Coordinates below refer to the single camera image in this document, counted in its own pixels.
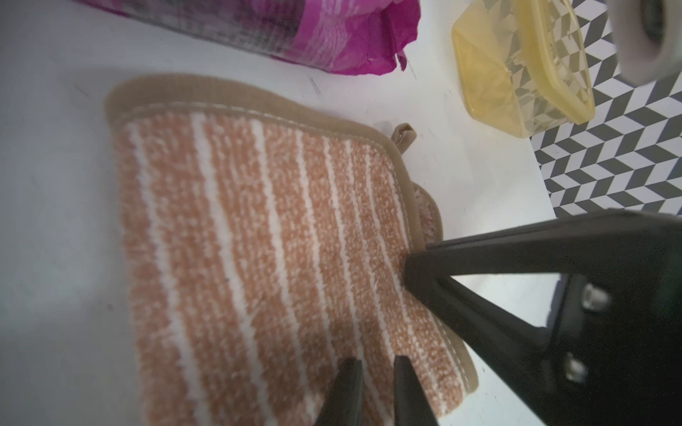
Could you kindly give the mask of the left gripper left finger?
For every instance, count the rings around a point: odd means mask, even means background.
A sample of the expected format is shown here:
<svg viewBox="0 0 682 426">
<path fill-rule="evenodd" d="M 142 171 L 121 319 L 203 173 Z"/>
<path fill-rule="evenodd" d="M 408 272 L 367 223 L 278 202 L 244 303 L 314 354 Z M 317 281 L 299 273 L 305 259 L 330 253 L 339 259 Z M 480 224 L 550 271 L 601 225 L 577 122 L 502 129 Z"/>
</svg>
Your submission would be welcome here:
<svg viewBox="0 0 682 426">
<path fill-rule="evenodd" d="M 348 358 L 339 368 L 315 426 L 360 426 L 363 410 L 363 368 L 357 358 Z"/>
</svg>

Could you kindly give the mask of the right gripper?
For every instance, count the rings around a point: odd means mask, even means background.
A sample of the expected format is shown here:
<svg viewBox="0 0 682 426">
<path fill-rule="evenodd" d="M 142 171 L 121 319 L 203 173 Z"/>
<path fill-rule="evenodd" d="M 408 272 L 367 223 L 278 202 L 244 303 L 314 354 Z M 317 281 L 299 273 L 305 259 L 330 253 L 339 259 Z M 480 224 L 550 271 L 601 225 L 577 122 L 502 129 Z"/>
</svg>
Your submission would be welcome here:
<svg viewBox="0 0 682 426">
<path fill-rule="evenodd" d="M 680 218 L 587 213 L 432 244 L 408 291 L 548 425 L 681 423 Z M 563 273 L 535 327 L 445 276 Z"/>
</svg>

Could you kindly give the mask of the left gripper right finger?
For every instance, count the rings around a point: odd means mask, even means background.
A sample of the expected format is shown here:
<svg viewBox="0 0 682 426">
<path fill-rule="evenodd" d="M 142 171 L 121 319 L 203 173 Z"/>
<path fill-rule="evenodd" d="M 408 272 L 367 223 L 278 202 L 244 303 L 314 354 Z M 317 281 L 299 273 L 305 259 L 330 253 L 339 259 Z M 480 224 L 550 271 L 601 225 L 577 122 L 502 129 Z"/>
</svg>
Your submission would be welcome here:
<svg viewBox="0 0 682 426">
<path fill-rule="evenodd" d="M 394 425 L 438 425 L 413 364 L 404 355 L 394 358 Z"/>
</svg>

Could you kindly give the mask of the striped brown dishcloth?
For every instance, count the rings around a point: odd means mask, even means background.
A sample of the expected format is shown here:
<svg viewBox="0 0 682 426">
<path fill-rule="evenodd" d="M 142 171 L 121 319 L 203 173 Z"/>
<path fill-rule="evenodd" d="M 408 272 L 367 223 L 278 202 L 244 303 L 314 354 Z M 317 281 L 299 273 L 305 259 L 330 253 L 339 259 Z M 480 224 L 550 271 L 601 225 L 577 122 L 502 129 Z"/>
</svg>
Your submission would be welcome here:
<svg viewBox="0 0 682 426">
<path fill-rule="evenodd" d="M 345 360 L 367 425 L 407 356 L 437 418 L 477 391 L 464 342 L 403 285 L 442 240 L 416 139 L 256 87 L 150 75 L 105 102 L 149 425 L 311 425 Z"/>
</svg>

